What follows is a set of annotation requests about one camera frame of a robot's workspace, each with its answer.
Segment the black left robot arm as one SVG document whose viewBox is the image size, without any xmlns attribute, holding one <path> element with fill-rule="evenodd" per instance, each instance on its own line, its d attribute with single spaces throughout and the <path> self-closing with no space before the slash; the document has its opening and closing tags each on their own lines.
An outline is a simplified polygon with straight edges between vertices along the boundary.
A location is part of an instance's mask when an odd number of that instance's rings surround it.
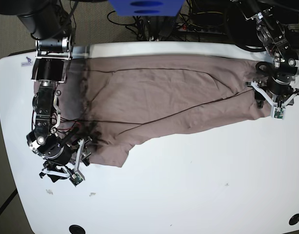
<svg viewBox="0 0 299 234">
<path fill-rule="evenodd" d="M 259 109 L 268 102 L 271 116 L 283 118 L 286 106 L 299 96 L 299 88 L 291 86 L 299 76 L 299 0 L 232 0 L 224 9 L 223 24 L 237 47 L 266 52 L 272 59 L 256 64 L 262 77 L 247 86 L 254 88 Z"/>
</svg>

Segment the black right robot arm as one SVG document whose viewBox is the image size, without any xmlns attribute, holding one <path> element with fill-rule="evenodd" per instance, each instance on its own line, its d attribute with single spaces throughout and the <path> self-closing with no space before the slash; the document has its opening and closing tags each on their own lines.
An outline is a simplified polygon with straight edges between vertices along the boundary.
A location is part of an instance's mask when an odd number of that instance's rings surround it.
<svg viewBox="0 0 299 234">
<path fill-rule="evenodd" d="M 79 130 L 76 126 L 60 136 L 58 85 L 66 82 L 71 64 L 75 40 L 71 20 L 77 6 L 74 1 L 70 11 L 65 11 L 59 0 L 0 0 L 0 15 L 18 17 L 36 42 L 31 79 L 38 90 L 32 101 L 32 130 L 26 139 L 30 150 L 44 160 L 40 177 L 48 176 L 52 182 L 67 179 L 73 185 L 85 179 L 79 164 L 88 164 L 87 141 L 81 138 L 76 146 L 69 144 Z"/>
</svg>

